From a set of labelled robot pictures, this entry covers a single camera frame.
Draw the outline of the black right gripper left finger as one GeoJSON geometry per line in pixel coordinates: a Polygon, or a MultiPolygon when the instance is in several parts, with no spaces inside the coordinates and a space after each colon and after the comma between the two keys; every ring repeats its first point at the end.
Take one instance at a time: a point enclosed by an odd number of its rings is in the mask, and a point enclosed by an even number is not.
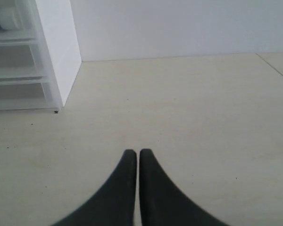
{"type": "Polygon", "coordinates": [[[101,188],[56,226],[133,226],[137,179],[137,154],[125,150],[101,188]]]}

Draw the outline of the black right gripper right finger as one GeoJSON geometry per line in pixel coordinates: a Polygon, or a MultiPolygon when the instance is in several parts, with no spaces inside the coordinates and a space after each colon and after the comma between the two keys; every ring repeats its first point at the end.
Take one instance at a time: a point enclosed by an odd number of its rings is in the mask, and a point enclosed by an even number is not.
{"type": "Polygon", "coordinates": [[[168,177],[151,149],[140,151],[139,200],[144,226],[225,226],[189,199],[168,177]]]}

